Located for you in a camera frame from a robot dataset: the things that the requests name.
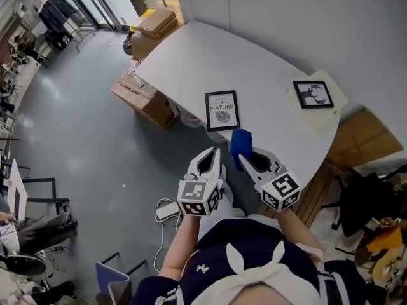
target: navy shirt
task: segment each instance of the navy shirt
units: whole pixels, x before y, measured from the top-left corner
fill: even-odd
[[[285,240],[284,235],[273,227],[261,224],[251,219],[222,220],[213,227],[197,245],[197,252],[187,263],[180,282],[165,277],[149,277],[143,279],[134,296],[134,305],[157,305],[157,304],[199,304],[197,297],[203,297],[215,288],[217,283],[222,284],[220,289],[233,289],[233,284],[228,279],[237,273],[231,265],[231,254],[242,257],[243,270],[260,268],[273,261],[273,253],[277,246],[284,249],[284,255],[277,265],[288,267],[289,276],[282,276],[280,280],[287,280],[287,284],[296,281],[301,282],[292,288],[308,289],[309,292],[321,292],[321,274],[310,260],[307,253],[296,245]],[[357,272],[353,262],[329,261],[325,263],[324,279],[328,279],[327,291],[332,289],[332,283],[336,279],[341,280],[340,286],[345,288],[334,288],[333,298],[338,298],[338,292],[347,294],[349,303],[364,304],[366,301],[363,279]],[[290,299],[292,295],[284,295],[284,288],[279,290],[280,294]]]

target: desk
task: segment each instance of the desk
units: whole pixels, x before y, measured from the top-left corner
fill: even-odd
[[[340,113],[311,129],[289,105],[286,91],[300,70],[269,51],[216,27],[190,22],[158,45],[136,74],[206,123],[205,93],[236,90],[240,125],[305,186],[335,136]],[[219,131],[230,140],[232,131]]]

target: power adapter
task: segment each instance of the power adapter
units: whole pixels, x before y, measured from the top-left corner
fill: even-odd
[[[171,215],[178,215],[180,209],[178,203],[175,201],[170,203],[169,205],[165,205],[156,210],[157,217],[160,221],[170,217]]]

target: blue block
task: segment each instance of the blue block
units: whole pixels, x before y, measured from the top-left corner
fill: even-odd
[[[252,133],[244,129],[234,129],[231,136],[230,154],[233,157],[236,169],[243,172],[244,169],[239,162],[239,154],[248,158],[253,157]]]

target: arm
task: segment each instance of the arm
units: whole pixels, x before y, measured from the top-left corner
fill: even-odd
[[[0,211],[0,221],[10,221],[13,222],[14,215],[12,213],[5,213]]]
[[[324,253],[324,260],[330,260],[330,256],[325,253],[322,245],[318,242],[317,238],[310,232],[310,230],[305,227],[305,225],[300,221],[300,218],[291,210],[287,209],[283,212],[275,214],[281,230],[287,241],[297,244],[301,243],[308,247],[318,248]]]
[[[164,258],[163,267],[158,274],[179,281],[186,261],[197,249],[200,217],[186,215],[179,226],[178,233]]]

